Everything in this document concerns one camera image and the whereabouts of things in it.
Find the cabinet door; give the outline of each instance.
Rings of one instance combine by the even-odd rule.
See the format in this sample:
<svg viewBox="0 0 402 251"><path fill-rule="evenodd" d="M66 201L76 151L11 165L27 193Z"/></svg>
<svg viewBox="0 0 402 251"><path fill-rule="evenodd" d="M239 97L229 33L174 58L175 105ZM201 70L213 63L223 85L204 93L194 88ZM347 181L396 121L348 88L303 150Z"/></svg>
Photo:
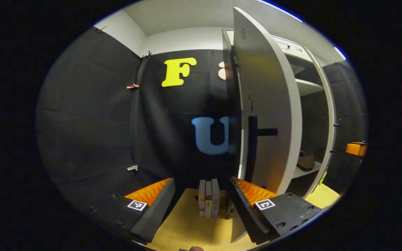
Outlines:
<svg viewBox="0 0 402 251"><path fill-rule="evenodd" d="M294 174L302 139L299 90L288 60L268 31L237 7L233 8L233 22L233 51L242 104L241 164L247 163L247 175L252 172L250 182L283 194ZM278 131L276 136L258 136L256 149L248 145L252 140L250 116L257 117L258 129ZM255 161L247 161L252 152Z"/></svg>

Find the orange object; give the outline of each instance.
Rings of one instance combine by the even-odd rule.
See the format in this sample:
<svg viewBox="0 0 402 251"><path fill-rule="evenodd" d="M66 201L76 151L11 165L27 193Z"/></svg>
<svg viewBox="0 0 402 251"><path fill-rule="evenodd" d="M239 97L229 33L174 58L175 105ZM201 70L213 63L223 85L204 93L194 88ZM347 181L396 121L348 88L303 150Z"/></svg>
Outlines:
<svg viewBox="0 0 402 251"><path fill-rule="evenodd" d="M277 196L276 193L266 190L262 187L254 185L250 182L240 180L239 178L232 177L237 185L241 188L247 200L253 206L256 202L273 198Z"/></svg>
<svg viewBox="0 0 402 251"><path fill-rule="evenodd" d="M357 156L364 156L367 151L367 145L362 144L361 142L348 143L345 151Z"/></svg>
<svg viewBox="0 0 402 251"><path fill-rule="evenodd" d="M153 202L155 201L156 197L158 197L158 194L161 192L162 188L165 186L165 184L167 184L169 180L170 178L166 178L163 181L159 181L154 184L151 184L150 186L146 186L124 197L131 200L145 202L148 204L148 206L151 206L151 204L153 204Z"/></svg>

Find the yellow floor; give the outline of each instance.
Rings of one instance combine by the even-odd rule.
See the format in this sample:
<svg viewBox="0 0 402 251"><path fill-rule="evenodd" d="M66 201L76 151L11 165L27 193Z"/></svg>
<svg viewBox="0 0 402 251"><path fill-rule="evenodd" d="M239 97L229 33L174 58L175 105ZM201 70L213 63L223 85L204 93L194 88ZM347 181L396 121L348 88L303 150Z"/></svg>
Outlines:
<svg viewBox="0 0 402 251"><path fill-rule="evenodd" d="M231 243L232 219L225 219L225 191L221 191L218 218L199 216L197 189L185 189L167 219L159 227L148 248L158 251L177 251L200 246L204 251L242 251L255 248L249 235ZM333 204L339 195L324 184L306 200L320 208Z"/></svg>

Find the book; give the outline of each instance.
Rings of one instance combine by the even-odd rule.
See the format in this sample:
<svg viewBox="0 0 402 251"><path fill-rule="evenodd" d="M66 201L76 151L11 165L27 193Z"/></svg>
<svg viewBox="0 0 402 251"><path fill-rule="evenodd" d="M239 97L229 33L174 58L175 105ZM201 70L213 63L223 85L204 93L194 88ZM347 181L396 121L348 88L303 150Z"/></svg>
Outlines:
<svg viewBox="0 0 402 251"><path fill-rule="evenodd" d="M218 217L218 209L220 208L220 187L218 179L212 179L212 217Z"/></svg>
<svg viewBox="0 0 402 251"><path fill-rule="evenodd" d="M206 217L212 216L212 182L206 181Z"/></svg>
<svg viewBox="0 0 402 251"><path fill-rule="evenodd" d="M206 180L200 180L200 186L198 189L198 207L200 210L200 216L206 215Z"/></svg>

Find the clip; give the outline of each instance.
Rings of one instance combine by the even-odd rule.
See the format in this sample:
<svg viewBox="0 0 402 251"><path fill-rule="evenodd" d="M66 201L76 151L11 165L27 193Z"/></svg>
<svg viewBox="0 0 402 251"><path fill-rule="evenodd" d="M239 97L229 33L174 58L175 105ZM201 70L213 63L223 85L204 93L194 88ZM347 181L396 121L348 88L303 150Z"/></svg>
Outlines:
<svg viewBox="0 0 402 251"><path fill-rule="evenodd" d="M97 33L99 33L101 30L103 30L103 29L105 29L105 27L103 27L102 29L97 29Z"/></svg>
<svg viewBox="0 0 402 251"><path fill-rule="evenodd" d="M139 88L138 84L133 84L133 85L128 85L126 86L127 89L134 89L134 88Z"/></svg>
<svg viewBox="0 0 402 251"><path fill-rule="evenodd" d="M137 165L134 165L134 166L132 166L132 167L128 167L126 170L133 170L133 169L134 169L134 170L137 170L137 167L138 167Z"/></svg>

